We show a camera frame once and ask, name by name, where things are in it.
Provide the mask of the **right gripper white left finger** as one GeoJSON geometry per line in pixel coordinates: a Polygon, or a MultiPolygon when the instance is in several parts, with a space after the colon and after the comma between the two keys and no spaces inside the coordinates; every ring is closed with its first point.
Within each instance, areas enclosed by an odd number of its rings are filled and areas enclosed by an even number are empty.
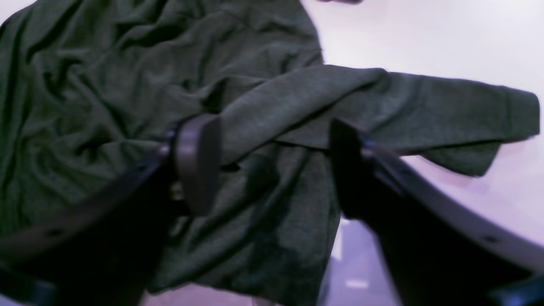
{"type": "Polygon", "coordinates": [[[140,304],[176,219],[209,213],[220,156],[220,116],[191,116],[99,192],[2,238],[2,306],[140,304]]]}

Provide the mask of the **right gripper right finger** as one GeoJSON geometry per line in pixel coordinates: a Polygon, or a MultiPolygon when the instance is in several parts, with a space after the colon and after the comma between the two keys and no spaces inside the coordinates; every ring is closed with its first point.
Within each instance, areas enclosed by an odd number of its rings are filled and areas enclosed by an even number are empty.
{"type": "Polygon", "coordinates": [[[329,153],[347,219],[377,237],[404,306],[542,306],[543,247],[470,211],[354,124],[329,153]]]}

